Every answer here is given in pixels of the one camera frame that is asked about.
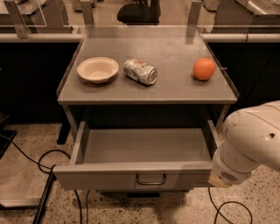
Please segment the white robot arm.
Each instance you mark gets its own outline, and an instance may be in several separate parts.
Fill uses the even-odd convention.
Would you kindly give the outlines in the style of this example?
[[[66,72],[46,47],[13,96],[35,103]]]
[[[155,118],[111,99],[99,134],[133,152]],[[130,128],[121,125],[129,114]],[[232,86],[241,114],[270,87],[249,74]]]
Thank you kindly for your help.
[[[239,185],[259,165],[280,172],[280,101],[235,111],[223,123],[222,136],[213,155],[211,185]]]

